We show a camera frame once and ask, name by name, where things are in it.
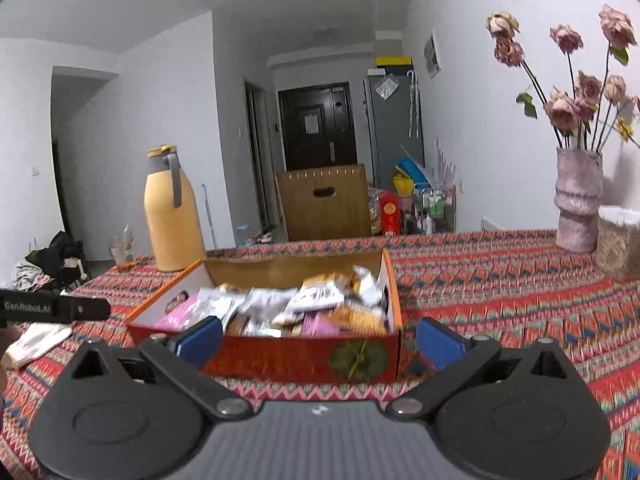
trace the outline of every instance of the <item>yellow bag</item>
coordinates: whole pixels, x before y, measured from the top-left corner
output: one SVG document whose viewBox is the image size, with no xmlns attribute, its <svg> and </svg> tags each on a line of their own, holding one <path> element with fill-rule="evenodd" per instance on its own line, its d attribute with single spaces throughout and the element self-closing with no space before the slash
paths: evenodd
<svg viewBox="0 0 640 480">
<path fill-rule="evenodd" d="M 414 192 L 414 181 L 401 173 L 396 173 L 393 178 L 396 193 L 402 196 L 411 196 Z"/>
</svg>

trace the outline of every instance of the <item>refrigerator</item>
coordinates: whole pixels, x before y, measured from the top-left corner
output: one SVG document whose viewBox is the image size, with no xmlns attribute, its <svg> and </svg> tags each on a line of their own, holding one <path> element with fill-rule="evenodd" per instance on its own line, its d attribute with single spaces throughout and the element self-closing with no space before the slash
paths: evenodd
<svg viewBox="0 0 640 480">
<path fill-rule="evenodd" d="M 373 166 L 373 184 L 379 189 L 395 190 L 394 167 L 399 158 L 406 157 L 404 147 L 416 162 L 424 166 L 424 145 L 420 116 L 414 117 L 411 136 L 410 123 L 410 78 L 395 75 L 398 88 L 385 100 L 376 92 L 376 88 L 388 76 L 367 75 L 364 78 L 367 120 L 369 121 L 369 139 L 371 141 L 371 161 Z"/>
</svg>

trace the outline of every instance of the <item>box of snacks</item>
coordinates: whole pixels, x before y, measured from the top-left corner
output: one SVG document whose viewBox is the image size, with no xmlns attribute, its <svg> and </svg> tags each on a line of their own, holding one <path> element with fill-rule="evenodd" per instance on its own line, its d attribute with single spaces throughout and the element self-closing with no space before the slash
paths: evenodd
<svg viewBox="0 0 640 480">
<path fill-rule="evenodd" d="M 127 316 L 138 343 L 207 316 L 225 335 L 204 373 L 295 383 L 397 379 L 398 289 L 386 251 L 193 264 Z"/>
</svg>

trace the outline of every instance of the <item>ceramic vase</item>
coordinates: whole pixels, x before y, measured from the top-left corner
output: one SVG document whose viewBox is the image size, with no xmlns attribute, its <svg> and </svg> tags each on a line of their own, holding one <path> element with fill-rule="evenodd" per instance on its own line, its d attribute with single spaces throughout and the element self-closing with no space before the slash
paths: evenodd
<svg viewBox="0 0 640 480">
<path fill-rule="evenodd" d="M 558 148 L 554 203 L 560 210 L 556 245 L 572 253 L 590 253 L 598 240 L 602 201 L 602 158 L 590 150 Z"/>
</svg>

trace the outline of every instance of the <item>yellow thermos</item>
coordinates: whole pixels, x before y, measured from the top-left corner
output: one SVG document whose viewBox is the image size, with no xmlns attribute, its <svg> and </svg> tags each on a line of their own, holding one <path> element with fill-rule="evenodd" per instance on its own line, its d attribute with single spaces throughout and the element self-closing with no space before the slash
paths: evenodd
<svg viewBox="0 0 640 480">
<path fill-rule="evenodd" d="M 152 148 L 146 156 L 145 214 L 156 266 L 184 269 L 206 256 L 193 188 L 175 146 Z"/>
</svg>

